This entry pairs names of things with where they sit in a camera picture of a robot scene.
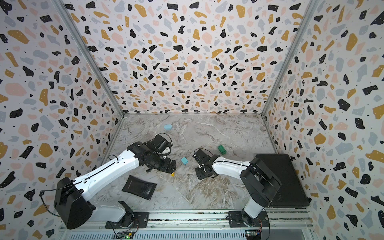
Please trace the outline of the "light blue lego brick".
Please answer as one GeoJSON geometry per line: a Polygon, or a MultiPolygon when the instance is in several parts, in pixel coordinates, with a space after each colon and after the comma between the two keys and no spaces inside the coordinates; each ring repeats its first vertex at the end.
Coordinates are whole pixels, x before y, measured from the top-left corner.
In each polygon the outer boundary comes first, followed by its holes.
{"type": "Polygon", "coordinates": [[[187,165],[187,164],[188,164],[188,159],[185,158],[185,157],[183,157],[183,158],[181,159],[181,161],[182,161],[182,163],[183,163],[184,165],[187,165]]]}

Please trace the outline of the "dark green long lego brick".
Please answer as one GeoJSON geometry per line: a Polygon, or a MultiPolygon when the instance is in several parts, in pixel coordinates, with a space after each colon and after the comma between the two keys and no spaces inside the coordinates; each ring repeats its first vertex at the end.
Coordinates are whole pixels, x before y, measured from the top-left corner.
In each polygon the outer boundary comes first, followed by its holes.
{"type": "Polygon", "coordinates": [[[223,145],[218,146],[218,151],[220,152],[221,155],[225,155],[227,153],[227,150],[223,145]]]}

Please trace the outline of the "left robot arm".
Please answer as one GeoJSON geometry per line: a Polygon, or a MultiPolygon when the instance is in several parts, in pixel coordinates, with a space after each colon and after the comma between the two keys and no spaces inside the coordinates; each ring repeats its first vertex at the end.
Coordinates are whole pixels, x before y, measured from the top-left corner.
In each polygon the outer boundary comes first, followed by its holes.
{"type": "Polygon", "coordinates": [[[176,162],[168,158],[171,151],[170,143],[150,148],[136,142],[88,174],[74,180],[68,177],[61,179],[57,185],[54,208],[66,228],[73,230],[87,222],[106,222],[115,228],[129,228],[135,215],[125,202],[103,205],[93,201],[93,197],[117,178],[140,166],[174,173],[176,162]]]}

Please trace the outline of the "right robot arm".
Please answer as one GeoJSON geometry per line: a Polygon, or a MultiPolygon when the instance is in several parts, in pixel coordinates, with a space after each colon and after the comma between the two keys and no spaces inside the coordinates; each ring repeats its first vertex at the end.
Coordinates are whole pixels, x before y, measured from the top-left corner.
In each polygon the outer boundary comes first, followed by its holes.
{"type": "Polygon", "coordinates": [[[259,214],[273,201],[281,188],[281,180],[258,157],[252,161],[241,162],[226,159],[219,155],[208,155],[204,149],[197,149],[193,158],[198,163],[195,169],[199,180],[214,178],[218,175],[241,180],[250,199],[242,209],[242,220],[246,226],[254,227],[259,214]]]}

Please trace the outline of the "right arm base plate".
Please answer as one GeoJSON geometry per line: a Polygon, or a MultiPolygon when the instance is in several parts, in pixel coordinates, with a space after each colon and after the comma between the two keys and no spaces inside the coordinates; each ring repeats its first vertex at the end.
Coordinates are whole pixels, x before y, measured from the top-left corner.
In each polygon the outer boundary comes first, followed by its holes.
{"type": "Polygon", "coordinates": [[[252,218],[244,211],[230,211],[226,220],[231,228],[260,228],[269,227],[269,217],[266,211],[261,211],[256,218],[252,218]]]}

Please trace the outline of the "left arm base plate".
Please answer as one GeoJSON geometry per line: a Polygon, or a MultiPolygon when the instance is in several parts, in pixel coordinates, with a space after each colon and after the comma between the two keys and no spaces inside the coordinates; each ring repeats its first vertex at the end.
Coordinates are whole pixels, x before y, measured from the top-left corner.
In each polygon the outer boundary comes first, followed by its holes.
{"type": "Polygon", "coordinates": [[[148,224],[149,215],[149,212],[128,213],[116,223],[107,221],[105,228],[115,230],[145,229],[148,224]]]}

